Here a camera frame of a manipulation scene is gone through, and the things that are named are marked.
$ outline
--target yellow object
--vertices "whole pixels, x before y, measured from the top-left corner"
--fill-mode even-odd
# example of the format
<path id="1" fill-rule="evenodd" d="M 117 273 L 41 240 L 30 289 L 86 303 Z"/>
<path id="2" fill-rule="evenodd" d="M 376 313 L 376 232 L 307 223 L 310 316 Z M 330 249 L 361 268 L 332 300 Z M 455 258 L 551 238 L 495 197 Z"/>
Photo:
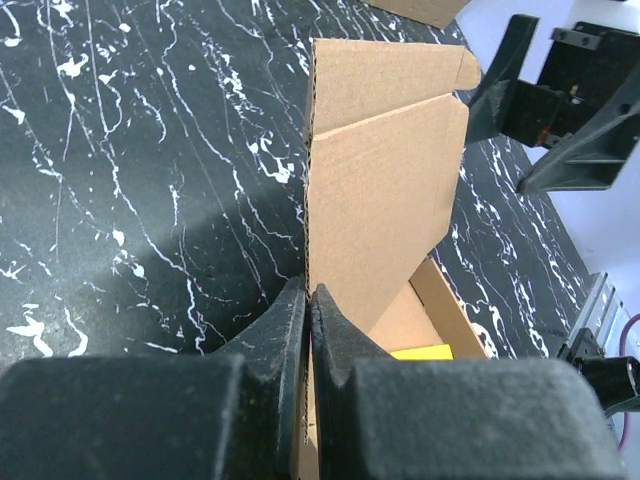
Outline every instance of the yellow object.
<path id="1" fill-rule="evenodd" d="M 453 352 L 449 345 L 411 348 L 391 352 L 391 355 L 397 360 L 453 360 Z"/>

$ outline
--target marble pattern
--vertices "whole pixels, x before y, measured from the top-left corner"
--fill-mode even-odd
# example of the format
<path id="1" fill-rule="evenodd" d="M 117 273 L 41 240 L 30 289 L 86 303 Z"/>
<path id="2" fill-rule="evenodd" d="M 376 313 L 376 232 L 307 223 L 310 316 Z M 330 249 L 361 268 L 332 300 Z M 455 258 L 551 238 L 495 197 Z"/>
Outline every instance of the marble pattern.
<path id="1" fill-rule="evenodd" d="M 313 37 L 463 42 L 357 0 L 0 0 L 0 366 L 210 352 L 302 272 Z M 526 166 L 470 146 L 435 252 L 496 356 L 554 355 L 585 298 Z"/>

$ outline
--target marble tabletop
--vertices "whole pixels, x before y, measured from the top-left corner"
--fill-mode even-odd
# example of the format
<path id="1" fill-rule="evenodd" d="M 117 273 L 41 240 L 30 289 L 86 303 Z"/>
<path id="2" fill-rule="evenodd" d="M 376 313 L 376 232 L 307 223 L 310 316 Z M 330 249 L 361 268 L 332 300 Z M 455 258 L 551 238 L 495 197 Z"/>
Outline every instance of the marble tabletop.
<path id="1" fill-rule="evenodd" d="M 0 367 L 211 352 L 302 273 L 313 37 L 464 41 L 358 0 L 0 0 Z M 528 165 L 468 147 L 434 252 L 501 357 L 555 355 L 586 295 Z"/>

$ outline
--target brown cardboard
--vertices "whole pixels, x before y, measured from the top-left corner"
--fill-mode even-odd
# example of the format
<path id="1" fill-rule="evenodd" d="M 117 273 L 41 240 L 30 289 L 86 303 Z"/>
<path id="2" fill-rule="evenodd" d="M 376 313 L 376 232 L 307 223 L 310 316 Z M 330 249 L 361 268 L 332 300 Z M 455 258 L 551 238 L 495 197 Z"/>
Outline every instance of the brown cardboard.
<path id="1" fill-rule="evenodd" d="M 469 0 L 362 0 L 401 17 L 446 28 Z"/>
<path id="2" fill-rule="evenodd" d="M 425 260 L 449 229 L 466 133 L 468 109 L 451 92 L 479 80 L 462 47 L 314 42 L 308 289 L 327 285 L 342 313 L 387 351 L 448 343 L 455 358 L 485 357 L 439 268 Z M 309 382 L 305 427 L 315 444 L 311 372 Z M 312 447 L 301 467 L 314 472 Z"/>

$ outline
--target purple cable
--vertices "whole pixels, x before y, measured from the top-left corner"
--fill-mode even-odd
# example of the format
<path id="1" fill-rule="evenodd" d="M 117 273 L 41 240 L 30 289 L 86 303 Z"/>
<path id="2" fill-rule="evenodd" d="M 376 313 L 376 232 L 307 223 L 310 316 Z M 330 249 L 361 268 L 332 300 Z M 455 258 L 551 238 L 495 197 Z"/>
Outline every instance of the purple cable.
<path id="1" fill-rule="evenodd" d="M 629 332 L 631 328 L 640 322 L 640 314 L 633 316 L 622 328 L 622 332 L 620 333 L 620 346 L 618 347 L 618 355 L 624 357 L 626 355 L 627 350 L 627 338 L 629 337 Z M 622 435 L 620 436 L 620 442 L 618 443 L 618 449 L 620 451 L 624 450 L 629 442 L 629 435 L 631 430 L 631 415 L 629 412 L 624 412 L 624 418 L 622 419 Z"/>

